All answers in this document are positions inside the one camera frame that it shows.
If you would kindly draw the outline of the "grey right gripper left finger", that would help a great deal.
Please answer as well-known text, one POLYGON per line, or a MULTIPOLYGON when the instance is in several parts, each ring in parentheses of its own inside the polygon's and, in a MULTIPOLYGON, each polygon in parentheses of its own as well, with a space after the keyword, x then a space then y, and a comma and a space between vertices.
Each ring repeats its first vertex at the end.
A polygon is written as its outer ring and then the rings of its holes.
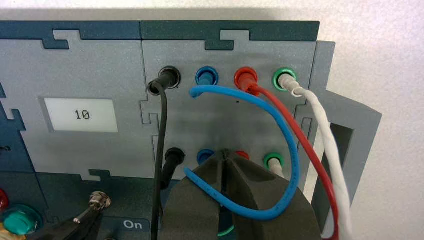
MULTIPOLYGON (((218 150, 192 172, 221 192, 225 160, 226 150, 218 150)), ((171 189, 165 204, 160 238, 217 240, 220 208, 218 202, 186 176, 171 189)))

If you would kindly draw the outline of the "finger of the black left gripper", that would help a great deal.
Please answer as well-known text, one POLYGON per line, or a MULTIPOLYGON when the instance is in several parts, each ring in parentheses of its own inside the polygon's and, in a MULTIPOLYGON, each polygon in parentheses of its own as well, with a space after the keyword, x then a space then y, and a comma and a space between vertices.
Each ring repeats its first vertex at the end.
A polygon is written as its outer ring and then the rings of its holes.
POLYGON ((44 228, 29 235, 29 240, 75 240, 79 224, 88 214, 96 211, 94 206, 89 206, 84 212, 56 225, 44 228))
POLYGON ((96 240, 99 234, 103 214, 93 211, 85 216, 75 234, 76 240, 96 240))

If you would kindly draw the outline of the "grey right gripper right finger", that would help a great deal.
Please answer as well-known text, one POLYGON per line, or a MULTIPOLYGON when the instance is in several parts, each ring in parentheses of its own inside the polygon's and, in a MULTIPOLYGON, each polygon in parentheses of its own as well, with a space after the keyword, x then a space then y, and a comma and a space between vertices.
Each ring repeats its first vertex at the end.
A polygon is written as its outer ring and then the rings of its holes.
MULTIPOLYGON (((226 193, 228 198, 253 210, 268 210, 282 198, 289 181, 262 166, 226 152, 226 193)), ((301 190, 277 218, 253 220, 233 214, 238 240, 319 240, 321 229, 315 212, 301 190)))

